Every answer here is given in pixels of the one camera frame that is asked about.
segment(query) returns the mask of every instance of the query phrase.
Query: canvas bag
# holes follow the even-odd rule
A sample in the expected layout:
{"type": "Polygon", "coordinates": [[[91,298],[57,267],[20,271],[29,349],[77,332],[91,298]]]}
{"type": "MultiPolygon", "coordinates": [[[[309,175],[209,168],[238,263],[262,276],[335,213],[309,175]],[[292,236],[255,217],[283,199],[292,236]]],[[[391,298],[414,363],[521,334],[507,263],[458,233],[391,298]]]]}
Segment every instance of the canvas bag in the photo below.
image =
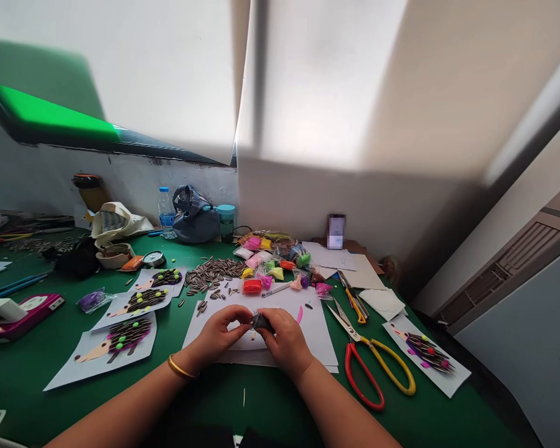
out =
{"type": "Polygon", "coordinates": [[[121,202],[106,202],[93,217],[91,237],[95,239],[97,247],[105,247],[112,240],[153,229],[146,217],[133,215],[121,202]]]}
{"type": "Polygon", "coordinates": [[[192,185],[180,185],[172,196],[177,216],[174,229],[177,241],[204,243],[220,234],[218,212],[192,185]]]}

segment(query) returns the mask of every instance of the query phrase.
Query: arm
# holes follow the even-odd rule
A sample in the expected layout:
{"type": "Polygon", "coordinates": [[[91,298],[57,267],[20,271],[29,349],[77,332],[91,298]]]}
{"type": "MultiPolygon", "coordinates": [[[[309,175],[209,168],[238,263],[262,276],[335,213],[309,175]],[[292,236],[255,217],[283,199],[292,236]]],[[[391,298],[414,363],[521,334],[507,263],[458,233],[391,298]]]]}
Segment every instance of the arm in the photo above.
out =
{"type": "MultiPolygon", "coordinates": [[[[197,375],[228,350],[250,325],[251,312],[231,305],[214,313],[201,334],[172,360],[184,371],[197,375]],[[232,331],[230,322],[242,323],[232,331]]],[[[127,390],[102,404],[57,436],[46,448],[130,448],[141,443],[189,378],[176,374],[167,362],[127,390]]]]}
{"type": "Polygon", "coordinates": [[[399,447],[386,429],[314,358],[299,324],[283,309],[259,310],[276,335],[257,331],[299,390],[328,447],[399,447]]]}

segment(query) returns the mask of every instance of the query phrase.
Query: plastic bottle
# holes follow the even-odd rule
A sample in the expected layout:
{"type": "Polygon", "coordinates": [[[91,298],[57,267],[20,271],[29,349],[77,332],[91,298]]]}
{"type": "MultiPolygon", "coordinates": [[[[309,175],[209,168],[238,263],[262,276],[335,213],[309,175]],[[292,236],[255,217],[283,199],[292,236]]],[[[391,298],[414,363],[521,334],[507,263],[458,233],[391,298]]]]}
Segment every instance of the plastic bottle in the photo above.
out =
{"type": "Polygon", "coordinates": [[[235,206],[223,204],[216,208],[220,217],[220,239],[222,243],[232,243],[232,231],[235,228],[235,206]]]}
{"type": "Polygon", "coordinates": [[[176,213],[174,212],[172,201],[168,196],[168,187],[160,187],[160,199],[157,201],[157,212],[160,215],[162,236],[167,240],[176,238],[176,233],[174,233],[172,229],[176,213]]]}

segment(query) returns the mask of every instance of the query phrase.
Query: backpack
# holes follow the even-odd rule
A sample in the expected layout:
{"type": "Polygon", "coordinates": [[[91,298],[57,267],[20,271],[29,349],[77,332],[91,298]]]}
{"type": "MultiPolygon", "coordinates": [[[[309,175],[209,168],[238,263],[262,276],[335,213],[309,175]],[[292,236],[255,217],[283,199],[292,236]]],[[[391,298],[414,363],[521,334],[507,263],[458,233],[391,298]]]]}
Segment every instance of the backpack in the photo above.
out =
{"type": "Polygon", "coordinates": [[[172,229],[182,243],[204,243],[220,234],[218,212],[193,185],[180,185],[172,196],[176,219],[172,229]]]}

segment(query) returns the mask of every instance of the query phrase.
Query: gold bangle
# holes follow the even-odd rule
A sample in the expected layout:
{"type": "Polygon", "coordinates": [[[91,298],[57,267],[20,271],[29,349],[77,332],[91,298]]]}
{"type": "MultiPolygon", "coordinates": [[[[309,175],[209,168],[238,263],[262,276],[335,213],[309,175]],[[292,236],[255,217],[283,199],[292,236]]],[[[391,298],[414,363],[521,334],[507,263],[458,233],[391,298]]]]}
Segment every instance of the gold bangle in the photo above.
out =
{"type": "Polygon", "coordinates": [[[181,369],[180,367],[178,367],[174,361],[172,361],[172,355],[170,355],[168,357],[168,365],[170,366],[170,368],[174,371],[174,373],[176,373],[179,376],[184,376],[186,378],[196,378],[196,375],[191,375],[190,373],[185,372],[183,369],[181,369]]]}

